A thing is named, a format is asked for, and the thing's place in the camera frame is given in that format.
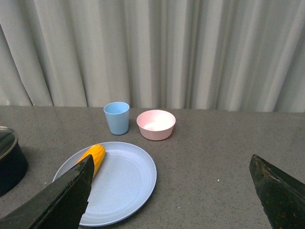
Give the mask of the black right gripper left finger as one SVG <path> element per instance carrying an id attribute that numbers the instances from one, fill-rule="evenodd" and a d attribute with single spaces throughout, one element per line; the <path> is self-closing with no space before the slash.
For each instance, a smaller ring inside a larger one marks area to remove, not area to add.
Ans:
<path id="1" fill-rule="evenodd" d="M 31 200 L 0 220 L 2 229 L 77 229 L 88 206 L 94 162 L 91 155 Z"/>

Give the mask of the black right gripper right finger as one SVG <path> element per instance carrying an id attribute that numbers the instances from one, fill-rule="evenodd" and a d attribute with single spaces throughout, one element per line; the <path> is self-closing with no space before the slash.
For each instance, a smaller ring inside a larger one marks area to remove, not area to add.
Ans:
<path id="1" fill-rule="evenodd" d="M 305 185 L 286 172 L 253 155 L 249 170 L 257 196 L 274 229 L 305 227 Z"/>

